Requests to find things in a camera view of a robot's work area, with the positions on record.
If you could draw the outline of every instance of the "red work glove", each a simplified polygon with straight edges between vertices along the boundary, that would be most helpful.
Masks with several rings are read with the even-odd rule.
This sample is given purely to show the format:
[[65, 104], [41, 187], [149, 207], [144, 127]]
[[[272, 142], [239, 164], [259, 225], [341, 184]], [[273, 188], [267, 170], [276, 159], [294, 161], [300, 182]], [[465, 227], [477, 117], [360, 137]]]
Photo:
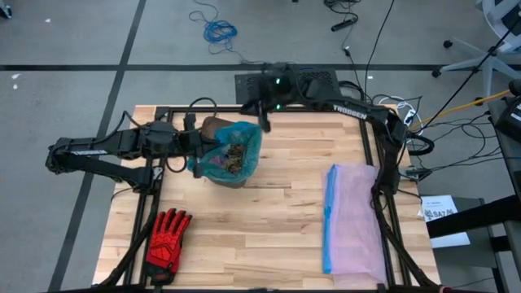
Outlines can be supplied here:
[[151, 277], [151, 285], [168, 285], [179, 269], [182, 236], [192, 216], [185, 211], [170, 208], [155, 219], [150, 247], [145, 262], [145, 272]]

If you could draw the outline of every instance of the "yellow cable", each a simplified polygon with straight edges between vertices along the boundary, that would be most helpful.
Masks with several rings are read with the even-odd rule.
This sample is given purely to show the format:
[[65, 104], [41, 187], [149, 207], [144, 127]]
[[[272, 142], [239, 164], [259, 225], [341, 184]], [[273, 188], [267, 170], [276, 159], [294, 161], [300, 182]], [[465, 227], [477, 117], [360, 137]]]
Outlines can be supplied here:
[[[460, 110], [463, 110], [463, 109], [467, 109], [468, 107], [474, 106], [477, 103], [485, 103], [485, 102], [488, 102], [488, 101], [493, 100], [495, 98], [500, 98], [500, 97], [502, 97], [502, 96], [504, 96], [506, 94], [509, 94], [509, 93], [510, 93], [509, 90], [504, 90], [501, 93], [493, 94], [493, 95], [491, 95], [491, 96], [489, 96], [487, 98], [482, 98], [481, 100], [477, 100], [477, 101], [474, 101], [472, 103], [468, 103], [468, 104], [465, 104], [465, 105], [457, 106], [457, 107], [454, 107], [454, 108], [449, 109], [447, 111], [443, 111], [437, 117], [442, 117], [442, 116], [445, 116], [445, 115], [447, 115], [449, 113], [452, 113], [452, 112], [456, 112], [456, 111], [460, 111]], [[415, 129], [419, 125], [421, 125], [422, 123], [426, 123], [426, 122], [432, 120], [433, 118], [434, 118], [434, 116], [433, 117], [429, 117], [427, 119], [423, 119], [423, 120], [419, 121], [418, 123], [415, 123], [412, 126], [410, 126], [410, 128], [411, 129]]]

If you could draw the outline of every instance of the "chair wheel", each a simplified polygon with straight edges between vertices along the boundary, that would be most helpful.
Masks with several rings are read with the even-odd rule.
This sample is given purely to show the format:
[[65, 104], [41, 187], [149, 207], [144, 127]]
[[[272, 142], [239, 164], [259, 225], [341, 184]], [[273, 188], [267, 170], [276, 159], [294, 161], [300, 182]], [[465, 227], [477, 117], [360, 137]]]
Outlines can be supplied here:
[[9, 20], [13, 16], [13, 11], [8, 5], [5, 5], [4, 7], [0, 7], [0, 16]]
[[440, 72], [439, 69], [435, 69], [435, 70], [432, 71], [431, 74], [432, 74], [432, 77], [437, 78], [437, 77], [439, 77], [441, 75], [441, 72]]
[[[478, 97], [478, 98], [475, 98], [474, 100], [475, 100], [475, 101], [480, 101], [480, 100], [482, 100], [482, 99], [483, 99], [482, 97]], [[479, 106], [483, 106], [483, 103], [477, 103], [476, 106], [478, 106], [478, 107], [479, 107]]]
[[448, 48], [450, 48], [451, 46], [453, 46], [452, 41], [447, 40], [447, 41], [443, 42], [443, 47], [444, 47], [445, 49], [448, 49]]

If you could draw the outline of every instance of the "blue bag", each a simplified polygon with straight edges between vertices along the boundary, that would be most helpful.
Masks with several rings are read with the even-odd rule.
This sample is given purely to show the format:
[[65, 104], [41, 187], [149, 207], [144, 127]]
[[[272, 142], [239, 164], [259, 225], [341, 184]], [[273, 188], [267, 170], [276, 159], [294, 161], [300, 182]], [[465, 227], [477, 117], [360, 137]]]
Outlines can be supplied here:
[[[261, 152], [262, 130], [259, 125], [242, 121], [235, 122], [231, 126], [218, 129], [215, 132], [215, 139], [223, 143], [223, 146], [209, 151], [200, 159], [203, 176], [214, 181], [240, 183], [253, 175], [259, 164], [259, 153]], [[245, 146], [242, 168], [237, 174], [229, 172], [222, 164], [219, 164], [232, 144]], [[193, 172], [193, 159], [188, 161], [188, 169]]]

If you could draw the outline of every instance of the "wooden table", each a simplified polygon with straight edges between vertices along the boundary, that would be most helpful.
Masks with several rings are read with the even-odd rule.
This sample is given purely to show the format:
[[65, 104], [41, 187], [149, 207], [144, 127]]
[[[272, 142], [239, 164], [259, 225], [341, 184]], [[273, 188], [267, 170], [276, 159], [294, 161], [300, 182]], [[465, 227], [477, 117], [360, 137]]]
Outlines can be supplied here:
[[[136, 106], [134, 119], [144, 124], [154, 120], [154, 113], [155, 106]], [[207, 116], [199, 113], [198, 125]], [[219, 113], [218, 117], [256, 123], [255, 117], [237, 113]], [[279, 112], [270, 120], [272, 132], [263, 137], [259, 165], [244, 188], [233, 190], [207, 178], [194, 179], [187, 171], [165, 173], [160, 211], [180, 208], [194, 215], [179, 273], [167, 287], [334, 288], [332, 276], [322, 273], [322, 176], [332, 164], [365, 163], [359, 123], [338, 113], [317, 112]], [[174, 125], [182, 129], [181, 114], [174, 115]], [[173, 168], [182, 166], [180, 159], [169, 162]], [[145, 160], [122, 164], [135, 168]], [[405, 153], [401, 165], [409, 164]], [[115, 192], [126, 187], [117, 184]], [[402, 181], [400, 188], [418, 193], [410, 181]], [[439, 282], [427, 227], [418, 216], [419, 199], [399, 192], [395, 201], [405, 248], [427, 276]], [[94, 283], [111, 272], [129, 247], [137, 202], [138, 196], [131, 191], [114, 198]], [[401, 283], [397, 256], [389, 247], [396, 282]], [[133, 283], [138, 282], [142, 250]], [[362, 281], [353, 282], [352, 289], [376, 287], [370, 278]]]

